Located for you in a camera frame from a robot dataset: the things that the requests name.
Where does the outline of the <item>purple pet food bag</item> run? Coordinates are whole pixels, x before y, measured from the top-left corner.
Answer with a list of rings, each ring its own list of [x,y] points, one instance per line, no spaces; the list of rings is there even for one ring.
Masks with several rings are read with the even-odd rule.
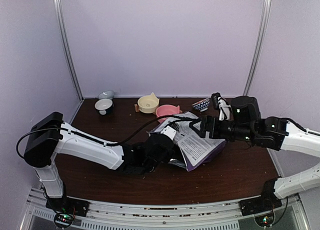
[[[188,172],[212,161],[226,146],[224,139],[201,138],[189,128],[189,122],[181,121],[179,132],[173,139],[174,155],[168,164],[181,167]]]

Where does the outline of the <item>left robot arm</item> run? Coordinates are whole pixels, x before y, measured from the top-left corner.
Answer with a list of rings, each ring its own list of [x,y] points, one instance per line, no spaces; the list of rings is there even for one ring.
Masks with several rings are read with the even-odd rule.
[[[67,212],[72,208],[72,201],[65,196],[66,188],[55,164],[58,154],[85,159],[125,174],[142,175],[171,160],[176,134],[177,130],[169,125],[151,134],[145,142],[133,145],[111,142],[74,128],[63,121],[62,113],[53,112],[31,128],[23,159],[35,169],[53,205]]]

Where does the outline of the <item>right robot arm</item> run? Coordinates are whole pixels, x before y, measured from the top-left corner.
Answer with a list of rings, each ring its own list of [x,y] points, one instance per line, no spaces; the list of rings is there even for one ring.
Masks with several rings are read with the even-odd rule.
[[[201,137],[225,139],[230,142],[243,141],[253,146],[275,151],[293,151],[314,157],[320,156],[319,132],[302,127],[288,117],[269,116],[262,118],[255,97],[238,96],[228,106],[233,119],[226,114],[219,103],[221,97],[212,95],[214,108],[220,110],[221,117],[206,115],[193,120],[189,127]],[[320,166],[316,164],[307,170],[288,177],[279,177],[264,183],[261,196],[256,200],[259,210],[268,210],[276,198],[284,199],[320,185]]]

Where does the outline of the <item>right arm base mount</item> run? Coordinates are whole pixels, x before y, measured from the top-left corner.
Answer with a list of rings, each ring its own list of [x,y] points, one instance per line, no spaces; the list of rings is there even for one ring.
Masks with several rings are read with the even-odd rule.
[[[255,215],[272,211],[282,206],[282,201],[275,195],[276,178],[264,183],[260,196],[241,200],[239,207],[242,216]]]

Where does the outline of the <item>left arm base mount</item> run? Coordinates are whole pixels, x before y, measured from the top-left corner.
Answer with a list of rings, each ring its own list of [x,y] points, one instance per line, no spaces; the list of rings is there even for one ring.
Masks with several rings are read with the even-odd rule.
[[[46,198],[45,206],[54,212],[86,217],[90,203],[86,200],[68,197],[66,185],[64,182],[62,184],[63,194],[60,198],[49,197],[47,195],[47,189],[44,188],[44,197]]]

